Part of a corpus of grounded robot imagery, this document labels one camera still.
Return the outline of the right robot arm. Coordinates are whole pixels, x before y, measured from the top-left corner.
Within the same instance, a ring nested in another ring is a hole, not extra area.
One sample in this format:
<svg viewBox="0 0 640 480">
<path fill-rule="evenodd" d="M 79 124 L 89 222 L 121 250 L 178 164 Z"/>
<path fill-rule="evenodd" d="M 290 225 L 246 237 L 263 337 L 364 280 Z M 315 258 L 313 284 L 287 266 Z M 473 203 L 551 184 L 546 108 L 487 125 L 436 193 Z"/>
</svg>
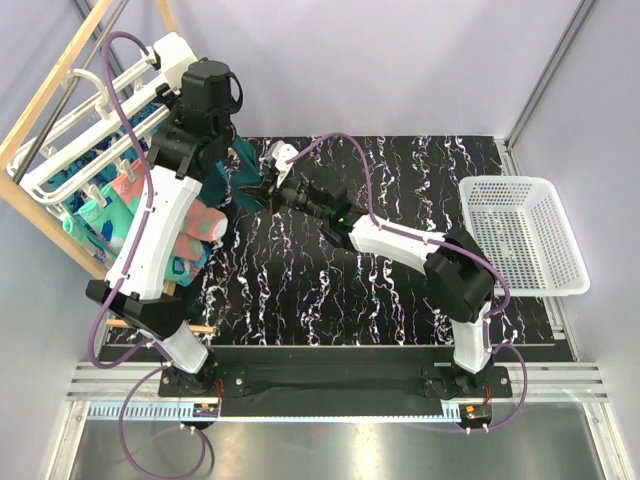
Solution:
<svg viewBox="0 0 640 480">
<path fill-rule="evenodd" d="M 240 192 L 275 214 L 281 208 L 321 220 L 321 233 L 334 247 L 401 263 L 426 278 L 427 298 L 451 323 L 454 352 L 449 373 L 429 378 L 444 399 L 484 394 L 494 360 L 487 322 L 497 275 L 464 229 L 445 235 L 381 220 L 354 204 L 340 177 L 321 168 L 308 178 L 276 168 Z"/>
</svg>

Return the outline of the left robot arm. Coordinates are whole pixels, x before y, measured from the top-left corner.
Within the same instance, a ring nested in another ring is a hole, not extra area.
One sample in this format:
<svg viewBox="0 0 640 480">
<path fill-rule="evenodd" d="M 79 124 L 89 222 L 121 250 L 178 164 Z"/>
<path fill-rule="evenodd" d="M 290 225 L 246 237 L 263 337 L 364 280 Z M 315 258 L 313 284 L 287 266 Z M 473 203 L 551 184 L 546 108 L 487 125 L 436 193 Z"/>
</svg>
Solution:
<svg viewBox="0 0 640 480">
<path fill-rule="evenodd" d="M 172 379 L 196 396 L 215 388 L 213 353 L 185 320 L 182 301 L 163 291 L 165 269 L 189 207 L 203 182 L 227 156 L 236 137 L 231 121 L 242 106 L 242 89 L 230 68 L 202 58 L 182 74 L 169 96 L 169 116 L 153 135 L 141 164 L 145 186 L 120 255 L 86 295 L 139 329 L 168 360 Z"/>
</svg>

